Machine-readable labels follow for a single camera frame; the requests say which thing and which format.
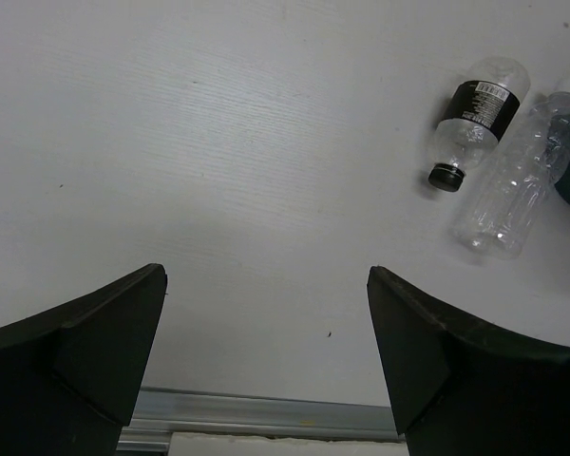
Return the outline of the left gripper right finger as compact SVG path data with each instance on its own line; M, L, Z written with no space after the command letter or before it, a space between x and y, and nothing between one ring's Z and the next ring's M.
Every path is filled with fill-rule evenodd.
M370 269L370 316L398 434L412 455L570 455L570 347Z

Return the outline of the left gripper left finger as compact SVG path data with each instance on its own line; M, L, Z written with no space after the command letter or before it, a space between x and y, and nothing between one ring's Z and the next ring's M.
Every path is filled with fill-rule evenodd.
M0 328L0 455L112 455L132 419L162 314L148 264Z

